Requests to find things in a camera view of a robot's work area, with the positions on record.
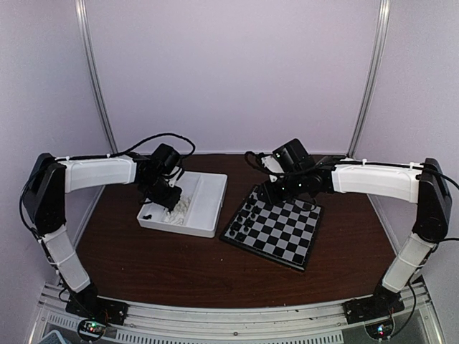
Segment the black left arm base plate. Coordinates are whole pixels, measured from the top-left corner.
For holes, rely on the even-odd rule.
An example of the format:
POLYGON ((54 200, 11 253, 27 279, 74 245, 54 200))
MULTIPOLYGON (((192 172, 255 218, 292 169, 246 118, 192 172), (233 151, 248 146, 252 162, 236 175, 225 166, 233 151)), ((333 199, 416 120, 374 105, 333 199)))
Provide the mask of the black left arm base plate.
POLYGON ((128 304, 120 301, 113 301, 98 298, 98 305, 95 311, 83 310, 76 301, 70 300, 65 311, 79 317, 96 320, 102 324, 123 325, 128 313, 128 304))

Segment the white compartment tray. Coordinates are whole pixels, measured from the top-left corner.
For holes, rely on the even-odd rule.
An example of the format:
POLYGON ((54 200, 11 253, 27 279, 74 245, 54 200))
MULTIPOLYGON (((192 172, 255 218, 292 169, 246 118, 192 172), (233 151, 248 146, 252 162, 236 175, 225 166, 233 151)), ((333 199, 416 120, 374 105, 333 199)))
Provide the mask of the white compartment tray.
POLYGON ((186 172, 177 182, 181 197, 173 211, 158 204, 146 204, 138 212, 141 227, 213 238, 227 190, 227 175, 186 172))

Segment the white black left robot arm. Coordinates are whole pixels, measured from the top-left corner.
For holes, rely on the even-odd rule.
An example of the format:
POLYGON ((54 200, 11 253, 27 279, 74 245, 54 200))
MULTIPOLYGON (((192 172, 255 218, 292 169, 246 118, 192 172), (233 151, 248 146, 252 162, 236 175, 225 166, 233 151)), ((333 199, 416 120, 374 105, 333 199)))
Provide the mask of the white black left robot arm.
POLYGON ((98 317, 103 312, 103 302, 69 237, 69 195, 90 188, 135 184, 143 203, 158 204, 170 211, 181 197, 182 190, 175 181, 183 173, 183 159, 167 144, 149 155, 128 150, 63 158, 42 153, 37 158, 19 206, 29 217, 32 235, 70 291, 70 299, 86 317, 98 317))

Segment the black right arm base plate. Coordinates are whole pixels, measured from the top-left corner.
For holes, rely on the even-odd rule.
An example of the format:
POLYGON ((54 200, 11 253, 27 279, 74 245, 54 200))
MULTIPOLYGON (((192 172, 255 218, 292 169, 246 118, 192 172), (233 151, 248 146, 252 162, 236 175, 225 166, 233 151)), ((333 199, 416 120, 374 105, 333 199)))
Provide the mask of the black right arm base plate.
POLYGON ((397 300, 388 304, 373 296, 361 299, 352 299, 342 304, 347 323, 354 324, 366 322, 381 317, 389 317, 395 312, 401 312, 405 309, 404 303, 397 300))

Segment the black silver chessboard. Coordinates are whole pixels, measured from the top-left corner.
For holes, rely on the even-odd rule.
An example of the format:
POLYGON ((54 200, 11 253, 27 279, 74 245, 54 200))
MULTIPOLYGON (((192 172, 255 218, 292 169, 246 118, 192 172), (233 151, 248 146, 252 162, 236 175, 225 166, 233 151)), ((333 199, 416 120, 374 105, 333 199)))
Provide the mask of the black silver chessboard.
POLYGON ((278 205, 267 204, 259 200, 258 189, 258 185, 252 187, 219 239, 259 257, 304 272, 321 224, 323 207, 298 198, 278 205), (251 196, 255 197, 256 202, 251 204, 250 209, 245 209, 251 196), (250 214, 254 212, 255 206, 259 206, 261 211, 251 219, 250 214), (238 215, 244 217, 241 222, 237 221, 238 215), (246 219, 251 219, 252 224, 248 226, 249 231, 243 232, 246 219), (246 235, 243 242, 237 240, 237 235, 230 236, 233 223, 241 224, 240 230, 236 232, 237 235, 246 235))

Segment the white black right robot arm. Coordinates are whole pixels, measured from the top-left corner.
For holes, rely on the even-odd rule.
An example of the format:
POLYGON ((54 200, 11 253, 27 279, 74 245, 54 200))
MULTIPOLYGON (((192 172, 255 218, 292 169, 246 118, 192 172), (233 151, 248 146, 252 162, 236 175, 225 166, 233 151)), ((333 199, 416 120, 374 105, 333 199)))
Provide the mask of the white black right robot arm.
POLYGON ((292 139, 270 154, 255 155, 255 167, 269 176, 262 185, 262 194, 272 204, 300 194, 314 198, 319 193, 357 193, 417 205, 411 234, 368 300, 368 311, 374 316, 383 316, 394 306, 410 278, 447 238, 451 180, 434 158, 408 165, 357 161, 344 156, 315 161, 298 139, 292 139))

